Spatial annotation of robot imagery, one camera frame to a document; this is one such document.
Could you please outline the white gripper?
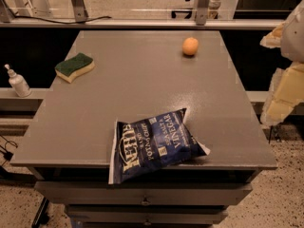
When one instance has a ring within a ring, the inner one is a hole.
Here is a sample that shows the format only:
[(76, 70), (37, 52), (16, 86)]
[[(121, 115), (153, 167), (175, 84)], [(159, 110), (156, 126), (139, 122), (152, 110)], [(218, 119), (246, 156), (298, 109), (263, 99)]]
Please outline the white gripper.
[(265, 48), (281, 47), (281, 55), (294, 61), (286, 69), (275, 70), (262, 107), (261, 122), (266, 126), (275, 126), (283, 123), (304, 101), (304, 0), (295, 7), (285, 23), (265, 35), (260, 44)]

